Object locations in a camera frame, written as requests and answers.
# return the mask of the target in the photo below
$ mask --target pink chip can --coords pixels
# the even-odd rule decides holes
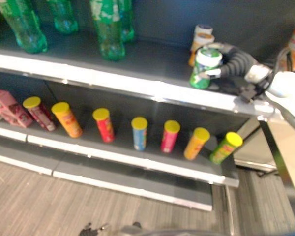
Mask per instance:
[[[164,133],[163,133],[163,139],[161,144],[161,150],[164,153],[170,153],[172,152],[176,138],[178,135],[178,132],[180,130],[180,125],[175,120],[168,120],[164,124]]]
[[[27,98],[23,102],[23,106],[29,111],[29,113],[34,117],[41,127],[48,131],[54,131],[56,129],[50,113],[41,102],[39,97]]]

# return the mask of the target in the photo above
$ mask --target green chip can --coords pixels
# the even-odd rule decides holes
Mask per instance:
[[[197,89],[205,89],[210,85],[210,80],[201,78],[200,72],[216,69],[222,60],[222,54],[214,48],[200,48],[195,58],[195,66],[190,76],[190,84]]]

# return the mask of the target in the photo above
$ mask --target green plastic bottle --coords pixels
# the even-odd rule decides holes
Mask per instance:
[[[54,16],[55,27],[60,33],[71,34],[79,30],[70,0],[47,0],[47,2]]]
[[[12,28],[18,45],[27,53],[47,51],[46,37],[29,0],[0,0],[0,12]]]
[[[123,42],[134,40],[132,0],[118,0]]]
[[[90,0],[90,6],[102,57],[115,61],[124,58],[118,0]]]

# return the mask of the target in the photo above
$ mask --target pink box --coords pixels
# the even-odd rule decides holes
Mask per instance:
[[[33,119],[8,91],[0,90],[0,115],[11,125],[28,127]]]

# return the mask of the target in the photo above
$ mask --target grocery shelf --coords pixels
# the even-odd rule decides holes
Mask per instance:
[[[63,152],[0,137],[0,161],[10,165],[51,175],[62,156]]]
[[[70,138],[65,130],[58,126],[53,132],[43,130],[36,122],[24,129],[11,126],[5,121],[0,122],[0,129],[8,132],[27,134],[27,142],[39,146],[56,148],[62,151],[77,153],[87,157],[119,162],[143,169],[166,172],[191,179],[201,180],[210,184],[239,186],[239,179],[233,157],[229,157],[222,165],[215,165],[209,160],[210,152],[216,147],[217,140],[213,136],[194,161],[183,157],[183,150],[190,138],[188,130],[181,130],[172,153],[164,154],[160,150],[163,124],[149,124],[147,132],[147,148],[136,151],[133,148],[132,128],[129,120],[114,121],[116,139],[112,143],[101,140],[95,121],[89,113],[75,112],[84,132],[80,138]]]
[[[189,85],[192,68],[186,48],[138,41],[126,46],[119,62],[102,59],[96,37],[90,32],[63,36],[44,27],[49,50],[27,54],[15,42],[12,31],[0,28],[0,71],[63,84],[104,89],[127,95],[199,109],[281,119],[267,102],[243,103],[234,95],[199,90]]]
[[[211,186],[164,173],[65,154],[0,137],[0,161],[75,182],[212,210]]]
[[[212,210],[209,184],[169,174],[66,155],[53,176],[190,208]]]

